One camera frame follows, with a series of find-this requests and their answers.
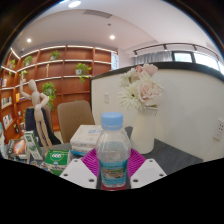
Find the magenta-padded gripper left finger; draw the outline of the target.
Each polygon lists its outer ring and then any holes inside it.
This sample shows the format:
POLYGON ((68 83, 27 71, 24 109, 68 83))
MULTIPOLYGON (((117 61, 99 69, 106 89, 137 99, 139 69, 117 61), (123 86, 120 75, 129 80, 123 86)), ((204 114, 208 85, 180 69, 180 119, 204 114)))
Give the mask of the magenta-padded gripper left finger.
POLYGON ((60 177, 78 186, 96 189, 99 170, 96 150, 92 149, 82 158, 73 159, 60 177))

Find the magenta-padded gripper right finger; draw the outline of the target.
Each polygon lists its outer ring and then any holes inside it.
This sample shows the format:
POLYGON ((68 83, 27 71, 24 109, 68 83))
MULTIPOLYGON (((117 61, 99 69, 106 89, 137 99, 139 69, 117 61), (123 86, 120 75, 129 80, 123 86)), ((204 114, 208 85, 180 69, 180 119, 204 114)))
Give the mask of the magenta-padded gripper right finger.
POLYGON ((130 188, 140 188, 166 176, 166 173, 154 159, 146 159, 132 149, 127 163, 130 188))

